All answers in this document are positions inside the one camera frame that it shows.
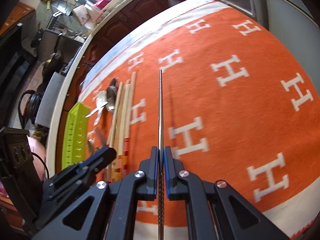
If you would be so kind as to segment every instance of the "white countertop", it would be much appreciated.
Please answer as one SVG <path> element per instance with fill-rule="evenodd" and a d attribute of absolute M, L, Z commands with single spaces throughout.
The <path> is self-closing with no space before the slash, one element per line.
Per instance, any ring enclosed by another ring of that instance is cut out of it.
<path fill-rule="evenodd" d="M 84 42 L 82 48 L 78 52 L 75 60 L 73 61 L 68 74 L 62 84 L 61 90 L 59 92 L 56 105 L 53 110 L 53 116 L 50 124 L 50 131 L 47 142 L 47 153 L 46 153 L 46 164 L 48 166 L 49 175 L 52 177 L 55 174 L 55 156 L 56 156 L 56 144 L 57 144 L 57 135 L 58 128 L 60 124 L 60 117 L 63 109 L 63 104 L 66 99 L 70 83 L 72 81 L 73 75 L 76 72 L 76 69 L 80 63 L 82 56 L 84 55 L 87 47 L 92 41 L 95 34 L 105 25 L 118 11 L 123 7 L 129 4 L 133 0 L 112 0 L 104 8 L 104 14 L 101 17 L 101 22 L 93 29 L 91 35 Z"/>

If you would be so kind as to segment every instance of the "orange blanket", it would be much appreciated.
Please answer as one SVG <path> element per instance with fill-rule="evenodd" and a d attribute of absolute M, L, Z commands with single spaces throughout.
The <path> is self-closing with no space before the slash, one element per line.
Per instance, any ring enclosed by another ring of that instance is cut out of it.
<path fill-rule="evenodd" d="M 317 92 L 294 57 L 262 26 L 220 2 L 193 4 L 159 26 L 147 22 L 140 37 L 108 52 L 86 80 L 80 100 L 95 108 L 94 96 L 113 77 L 125 82 L 137 71 L 130 128 L 133 172 L 157 145 L 162 68 L 164 144 L 175 158 L 202 180 L 227 181 L 295 236 L 320 210 Z M 161 21 L 161 14 L 156 17 Z M 107 136 L 111 115 L 104 115 L 99 126 Z M 88 124 L 93 138 L 95 118 Z M 138 204 L 138 239 L 157 238 L 156 205 Z M 166 200 L 164 217 L 165 239 L 187 238 L 183 202 Z"/>

